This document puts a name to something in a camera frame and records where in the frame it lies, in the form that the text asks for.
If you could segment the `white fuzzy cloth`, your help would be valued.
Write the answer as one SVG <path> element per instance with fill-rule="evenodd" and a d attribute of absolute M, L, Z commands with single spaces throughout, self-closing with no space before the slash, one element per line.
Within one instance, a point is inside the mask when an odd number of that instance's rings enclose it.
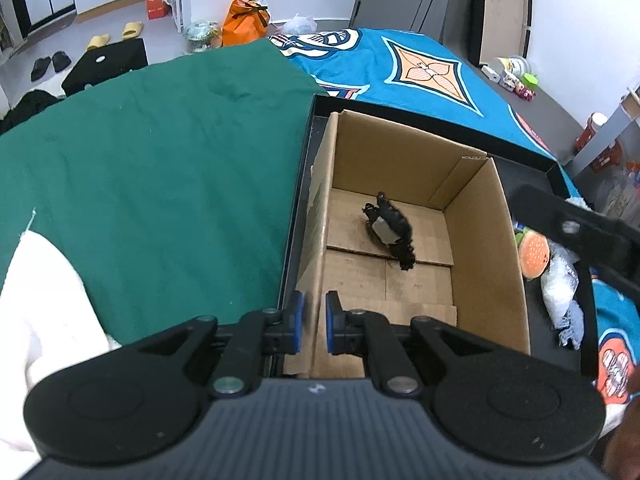
<path fill-rule="evenodd" d="M 547 269 L 541 275 L 540 284 L 544 306 L 552 326 L 558 330 L 564 325 L 563 318 L 574 300 L 579 284 L 574 262 L 563 248 L 552 249 Z"/>

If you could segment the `burger plush toy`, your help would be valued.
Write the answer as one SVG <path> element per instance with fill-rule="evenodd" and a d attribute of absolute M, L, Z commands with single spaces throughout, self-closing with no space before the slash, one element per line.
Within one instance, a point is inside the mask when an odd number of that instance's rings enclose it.
<path fill-rule="evenodd" d="M 533 230 L 525 230 L 515 234 L 515 241 L 522 275 L 528 280 L 539 278 L 550 260 L 547 237 Z"/>

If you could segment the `blue-grey rag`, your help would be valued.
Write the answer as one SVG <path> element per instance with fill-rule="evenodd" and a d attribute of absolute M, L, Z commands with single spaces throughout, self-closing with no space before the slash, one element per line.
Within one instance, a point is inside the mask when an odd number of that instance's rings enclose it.
<path fill-rule="evenodd" d="M 570 302 L 556 330 L 561 347 L 570 347 L 573 350 L 580 349 L 585 335 L 585 321 L 584 312 L 576 300 Z"/>

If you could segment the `brown cardboard box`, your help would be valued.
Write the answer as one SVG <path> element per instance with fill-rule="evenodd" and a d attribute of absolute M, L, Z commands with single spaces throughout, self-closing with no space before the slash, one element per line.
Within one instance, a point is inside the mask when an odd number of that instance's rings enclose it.
<path fill-rule="evenodd" d="M 332 356 L 326 293 L 347 310 L 393 324 L 438 318 L 529 352 L 528 314 L 506 196 L 477 148 L 343 110 L 332 114 L 312 163 L 296 287 L 302 343 L 285 371 L 357 378 L 353 356 Z"/>

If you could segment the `red white can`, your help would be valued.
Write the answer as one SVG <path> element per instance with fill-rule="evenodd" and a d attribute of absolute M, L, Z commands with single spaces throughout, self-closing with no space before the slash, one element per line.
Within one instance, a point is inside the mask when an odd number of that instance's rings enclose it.
<path fill-rule="evenodd" d="M 584 130 L 575 140 L 574 153 L 579 153 L 607 121 L 608 116 L 605 114 L 600 112 L 592 113 L 586 121 Z"/>

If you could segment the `grey bench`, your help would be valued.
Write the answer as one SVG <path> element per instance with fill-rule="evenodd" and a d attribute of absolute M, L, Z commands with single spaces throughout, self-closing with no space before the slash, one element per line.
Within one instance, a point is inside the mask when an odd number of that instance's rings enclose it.
<path fill-rule="evenodd" d="M 465 39 L 445 39 L 442 44 L 471 67 L 471 70 L 483 79 L 486 84 L 498 93 L 523 118 L 527 125 L 544 141 L 548 151 L 552 153 L 562 166 L 573 157 L 575 139 L 582 133 L 582 125 L 564 108 L 548 96 L 544 90 L 538 89 L 533 101 L 526 101 L 490 81 L 482 70 L 473 65 L 466 57 L 468 46 Z"/>

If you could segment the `green cloth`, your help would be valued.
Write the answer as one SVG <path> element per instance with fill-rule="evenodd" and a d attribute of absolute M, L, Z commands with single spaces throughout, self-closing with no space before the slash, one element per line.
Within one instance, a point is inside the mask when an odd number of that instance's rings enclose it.
<path fill-rule="evenodd" d="M 32 226 L 122 344 L 275 307 L 320 89 L 267 40 L 185 55 L 55 104 L 1 138 L 1 257 Z"/>

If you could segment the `green lidded cup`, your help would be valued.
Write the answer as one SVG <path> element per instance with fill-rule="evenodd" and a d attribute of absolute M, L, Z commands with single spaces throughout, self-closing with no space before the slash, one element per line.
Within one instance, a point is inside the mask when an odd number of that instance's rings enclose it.
<path fill-rule="evenodd" d="M 535 91 L 538 88 L 538 79 L 534 74 L 525 73 L 521 76 L 521 82 L 526 88 Z"/>

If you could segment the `white pillow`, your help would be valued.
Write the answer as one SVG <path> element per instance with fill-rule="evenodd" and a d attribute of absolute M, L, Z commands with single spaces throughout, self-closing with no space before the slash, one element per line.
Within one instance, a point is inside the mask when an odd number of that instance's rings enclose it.
<path fill-rule="evenodd" d="M 1 291 L 1 477 L 18 479 L 40 461 L 23 406 L 41 379 L 115 350 L 80 276 L 44 236 L 18 241 Z"/>

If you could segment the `white jar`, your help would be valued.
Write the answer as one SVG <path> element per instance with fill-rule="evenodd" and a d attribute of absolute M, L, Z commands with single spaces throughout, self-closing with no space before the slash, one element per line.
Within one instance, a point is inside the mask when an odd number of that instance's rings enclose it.
<path fill-rule="evenodd" d="M 495 71 L 501 74 L 505 70 L 515 77 L 522 78 L 530 72 L 530 65 L 526 58 L 518 55 L 509 56 L 508 58 L 494 58 L 492 60 L 495 65 Z"/>

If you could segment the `blue patterned blanket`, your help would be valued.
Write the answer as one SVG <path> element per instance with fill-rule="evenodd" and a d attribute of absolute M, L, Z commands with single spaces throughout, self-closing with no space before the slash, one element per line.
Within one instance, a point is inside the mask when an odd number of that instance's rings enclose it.
<path fill-rule="evenodd" d="M 498 86 L 427 36 L 399 30 L 342 29 L 270 38 L 280 52 L 331 96 L 410 110 L 471 128 L 479 139 L 551 152 Z M 609 408 L 627 405 L 639 369 L 634 303 L 592 278 L 598 317 L 597 388 Z"/>

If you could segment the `black stool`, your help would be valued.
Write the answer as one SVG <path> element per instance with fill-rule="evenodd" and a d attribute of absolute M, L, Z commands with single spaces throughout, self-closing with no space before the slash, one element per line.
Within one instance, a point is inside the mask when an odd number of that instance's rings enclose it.
<path fill-rule="evenodd" d="M 94 87 L 120 75 L 148 66 L 142 38 L 107 44 L 88 50 L 74 65 L 62 82 L 66 96 Z"/>

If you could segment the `black clothing pile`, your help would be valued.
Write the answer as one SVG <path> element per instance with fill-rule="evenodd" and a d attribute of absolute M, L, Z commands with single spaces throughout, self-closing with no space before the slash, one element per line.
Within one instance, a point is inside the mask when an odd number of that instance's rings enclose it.
<path fill-rule="evenodd" d="M 52 96 L 43 90 L 26 92 L 18 103 L 12 107 L 0 120 L 0 134 L 6 133 L 17 125 L 21 125 L 29 118 L 41 113 L 46 108 L 61 102 L 60 98 Z"/>

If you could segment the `clear plastic bag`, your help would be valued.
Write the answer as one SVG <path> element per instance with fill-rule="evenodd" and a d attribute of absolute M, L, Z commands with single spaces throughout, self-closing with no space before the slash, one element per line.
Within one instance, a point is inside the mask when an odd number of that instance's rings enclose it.
<path fill-rule="evenodd" d="M 186 40 L 186 52 L 203 52 L 221 47 L 221 29 L 214 21 L 196 21 L 183 31 L 183 38 Z"/>

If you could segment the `white plastic bag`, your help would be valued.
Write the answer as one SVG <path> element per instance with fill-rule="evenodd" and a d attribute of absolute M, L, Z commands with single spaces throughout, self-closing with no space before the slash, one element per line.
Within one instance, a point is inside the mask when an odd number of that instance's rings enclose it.
<path fill-rule="evenodd" d="M 310 16 L 296 14 L 279 27 L 283 35 L 312 35 L 318 30 L 317 22 Z"/>

